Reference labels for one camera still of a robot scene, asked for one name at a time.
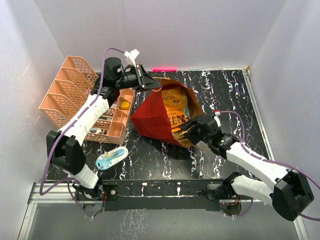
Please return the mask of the red brown paper bag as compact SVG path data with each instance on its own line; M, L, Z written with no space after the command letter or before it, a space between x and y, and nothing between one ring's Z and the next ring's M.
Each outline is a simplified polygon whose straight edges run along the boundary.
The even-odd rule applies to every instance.
M187 133L185 130L182 130L185 137L183 141L177 141L173 137L171 124L162 98L162 91L175 87L183 87L187 95L190 119L193 119L197 115L204 114L202 107L198 103L195 92L178 80L164 77L156 77L156 79L159 80L162 87L151 91L144 102L131 116L132 123L141 136L184 148L193 146L194 144L185 136Z

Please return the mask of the orange honey dijon chip bag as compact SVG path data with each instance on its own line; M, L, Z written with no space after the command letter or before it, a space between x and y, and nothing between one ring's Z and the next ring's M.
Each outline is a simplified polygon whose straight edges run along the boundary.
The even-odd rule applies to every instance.
M175 128L179 128L179 123L184 118L184 113L182 111L182 97L181 97L181 88L184 87L177 86L171 89L165 89L161 91L162 100L164 107L170 122L171 131Z

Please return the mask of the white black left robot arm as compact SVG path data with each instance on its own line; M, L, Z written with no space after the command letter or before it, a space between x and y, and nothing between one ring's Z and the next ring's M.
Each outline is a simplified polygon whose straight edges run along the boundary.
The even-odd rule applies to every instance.
M84 105L65 126L47 134L46 165L67 173L69 180L74 181L75 189L86 197L100 199L104 188L101 178L86 164L82 150L85 137L116 101L122 89L147 91L160 87L160 82L153 79L135 60L131 59L127 66L123 66L117 57L105 59L101 74Z

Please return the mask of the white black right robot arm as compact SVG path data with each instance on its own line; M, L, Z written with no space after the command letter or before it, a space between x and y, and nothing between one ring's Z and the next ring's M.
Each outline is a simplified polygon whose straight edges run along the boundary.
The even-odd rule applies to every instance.
M199 114L179 128L192 144L204 142L214 154L257 178L235 171L219 186L208 184L201 195L216 200L247 196L272 206L281 217L293 222L315 199L307 177L294 167L249 150L236 136L222 132L220 126L218 116Z

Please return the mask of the gold teal kettle chips bag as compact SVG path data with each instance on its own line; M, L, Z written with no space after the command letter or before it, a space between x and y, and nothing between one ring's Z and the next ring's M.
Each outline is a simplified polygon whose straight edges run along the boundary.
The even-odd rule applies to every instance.
M182 120L178 124L178 126L183 123L186 123L187 121L189 121L191 119L189 108L188 108L188 98L187 98L185 90L182 87L180 88L180 95L182 98L182 111L184 113L184 117L182 118ZM182 142L185 138L182 130L179 129L178 127L176 127L174 130L172 130L172 135L177 141L180 141L180 142Z

